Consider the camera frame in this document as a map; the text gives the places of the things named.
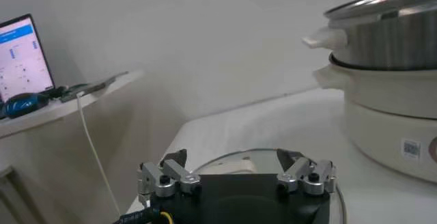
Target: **metal bracket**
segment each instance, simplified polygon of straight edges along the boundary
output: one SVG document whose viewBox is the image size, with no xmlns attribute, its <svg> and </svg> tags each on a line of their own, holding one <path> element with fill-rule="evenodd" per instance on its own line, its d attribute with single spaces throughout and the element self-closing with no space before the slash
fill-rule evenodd
<svg viewBox="0 0 437 224">
<path fill-rule="evenodd" d="M 310 195 L 322 195 L 335 191 L 335 167 L 329 160 L 321 160 L 312 173 L 303 180 L 304 191 Z"/>
<path fill-rule="evenodd" d="M 287 171 L 277 175 L 279 188 L 291 193 L 298 189 L 298 181 L 301 177 L 311 173 L 310 161 L 308 158 L 299 158 Z"/>
<path fill-rule="evenodd" d="M 201 190 L 200 176 L 191 174 L 174 160 L 168 159 L 163 163 L 163 171 L 175 180 L 180 181 L 180 189 L 183 193 L 198 194 Z"/>
<path fill-rule="evenodd" d="M 140 167 L 141 179 L 138 181 L 138 193 L 145 195 L 155 192 L 158 197 L 170 197 L 175 194 L 175 180 L 166 176 L 153 163 L 143 163 Z"/>
</svg>

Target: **barcode label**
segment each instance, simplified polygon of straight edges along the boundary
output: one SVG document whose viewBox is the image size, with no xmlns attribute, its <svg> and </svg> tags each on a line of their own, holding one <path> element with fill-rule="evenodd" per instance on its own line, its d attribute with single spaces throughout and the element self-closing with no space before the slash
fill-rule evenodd
<svg viewBox="0 0 437 224">
<path fill-rule="evenodd" d="M 411 139 L 402 139 L 401 153 L 404 158 L 419 161 L 421 143 Z"/>
</svg>

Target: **pot lid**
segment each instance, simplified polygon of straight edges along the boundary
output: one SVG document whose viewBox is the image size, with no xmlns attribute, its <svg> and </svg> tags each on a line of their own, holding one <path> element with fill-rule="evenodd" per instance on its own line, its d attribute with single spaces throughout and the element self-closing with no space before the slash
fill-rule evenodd
<svg viewBox="0 0 437 224">
<path fill-rule="evenodd" d="M 420 5 L 428 1 L 432 0 L 354 0 L 328 10 L 324 15 L 333 20 L 352 18 L 367 14 L 392 12 L 404 7 Z"/>
</svg>

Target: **yellow wire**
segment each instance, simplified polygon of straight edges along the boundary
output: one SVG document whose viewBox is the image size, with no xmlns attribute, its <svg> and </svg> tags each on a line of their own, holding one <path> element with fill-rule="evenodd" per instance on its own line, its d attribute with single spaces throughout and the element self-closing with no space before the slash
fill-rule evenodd
<svg viewBox="0 0 437 224">
<path fill-rule="evenodd" d="M 171 215 L 168 212 L 161 212 L 160 214 L 162 216 L 164 216 L 165 218 L 167 218 L 167 220 L 169 221 L 169 224 L 173 224 L 173 219 L 171 218 Z"/>
</svg>

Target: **white pot handle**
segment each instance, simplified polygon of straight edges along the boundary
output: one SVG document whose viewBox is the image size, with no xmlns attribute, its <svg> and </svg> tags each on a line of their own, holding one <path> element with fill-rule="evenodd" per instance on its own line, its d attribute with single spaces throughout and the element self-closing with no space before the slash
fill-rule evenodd
<svg viewBox="0 0 437 224">
<path fill-rule="evenodd" d="M 324 27 L 314 34 L 302 38 L 302 41 L 309 48 L 327 48 L 335 51 L 348 45 L 348 35 L 342 29 Z"/>
<path fill-rule="evenodd" d="M 336 70 L 331 65 L 314 71 L 313 76 L 322 89 L 341 89 L 344 91 L 351 81 L 351 77 L 347 73 Z"/>
</svg>

